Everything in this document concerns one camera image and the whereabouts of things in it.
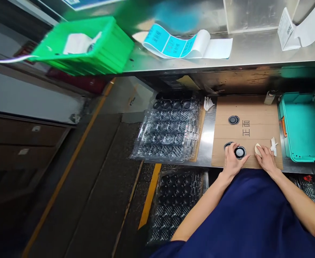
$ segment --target cardboard sheet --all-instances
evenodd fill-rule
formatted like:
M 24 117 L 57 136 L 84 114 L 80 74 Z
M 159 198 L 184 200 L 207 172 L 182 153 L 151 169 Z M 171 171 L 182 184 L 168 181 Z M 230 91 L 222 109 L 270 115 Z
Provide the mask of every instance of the cardboard sheet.
M 264 105 L 264 100 L 265 96 L 218 97 L 212 166 L 223 167 L 224 145 L 237 142 L 251 155 L 244 168 L 261 168 L 254 156 L 254 147 L 257 143 L 271 147 L 271 138 L 274 137 L 278 142 L 276 165 L 283 169 L 277 105 Z M 238 124 L 229 124 L 228 118 L 232 115 L 240 118 Z
M 196 162 L 197 161 L 197 157 L 198 157 L 198 150 L 199 150 L 199 144 L 200 144 L 200 138 L 202 136 L 202 131 L 203 131 L 203 124 L 204 124 L 204 118 L 205 118 L 205 109 L 202 107 L 202 111 L 200 113 L 200 117 L 199 117 L 199 139 L 198 142 L 196 144 L 196 150 L 195 150 L 195 155 L 192 159 L 189 159 L 189 162 Z

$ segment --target blue label sheet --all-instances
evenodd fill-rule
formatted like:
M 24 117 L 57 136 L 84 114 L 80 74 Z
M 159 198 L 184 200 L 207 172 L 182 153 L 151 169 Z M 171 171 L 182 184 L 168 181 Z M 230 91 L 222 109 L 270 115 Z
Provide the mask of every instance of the blue label sheet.
M 144 42 L 166 56 L 180 58 L 191 52 L 195 39 L 196 35 L 189 40 L 176 38 L 160 25 L 154 24 Z

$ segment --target sticker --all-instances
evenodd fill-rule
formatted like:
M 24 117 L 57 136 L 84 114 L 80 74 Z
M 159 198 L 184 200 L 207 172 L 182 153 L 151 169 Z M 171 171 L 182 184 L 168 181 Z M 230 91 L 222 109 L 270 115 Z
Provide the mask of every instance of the sticker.
M 196 35 L 189 40 L 176 38 L 160 25 L 154 24 L 144 42 L 168 57 L 180 58 L 191 52 L 195 39 Z
M 29 152 L 29 149 L 21 149 L 18 155 L 26 155 Z
M 33 132 L 39 132 L 39 131 L 40 131 L 40 126 L 39 126 L 39 125 L 35 125 L 35 126 L 32 128 L 32 131 L 33 131 Z

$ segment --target teal plastic bin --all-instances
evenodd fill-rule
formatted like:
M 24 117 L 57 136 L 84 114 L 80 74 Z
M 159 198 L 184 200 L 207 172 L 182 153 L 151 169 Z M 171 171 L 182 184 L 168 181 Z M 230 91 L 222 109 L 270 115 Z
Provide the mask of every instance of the teal plastic bin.
M 71 33 L 101 37 L 93 50 L 83 54 L 64 55 L 63 50 Z M 112 16 L 62 22 L 50 31 L 36 47 L 29 60 L 47 63 L 71 75 L 98 75 L 122 73 L 134 42 L 116 24 Z
M 312 94 L 285 93 L 279 103 L 287 137 L 286 156 L 294 162 L 315 161 L 315 105 Z

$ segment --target right hand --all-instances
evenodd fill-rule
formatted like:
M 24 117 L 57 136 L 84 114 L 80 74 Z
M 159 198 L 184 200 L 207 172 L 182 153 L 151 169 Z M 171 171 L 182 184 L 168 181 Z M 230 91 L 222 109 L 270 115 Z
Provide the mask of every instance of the right hand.
M 277 168 L 275 157 L 270 148 L 266 146 L 257 146 L 258 150 L 261 153 L 261 157 L 258 154 L 255 154 L 255 157 L 258 160 L 258 163 L 271 177 L 276 173 L 281 173 L 281 170 Z

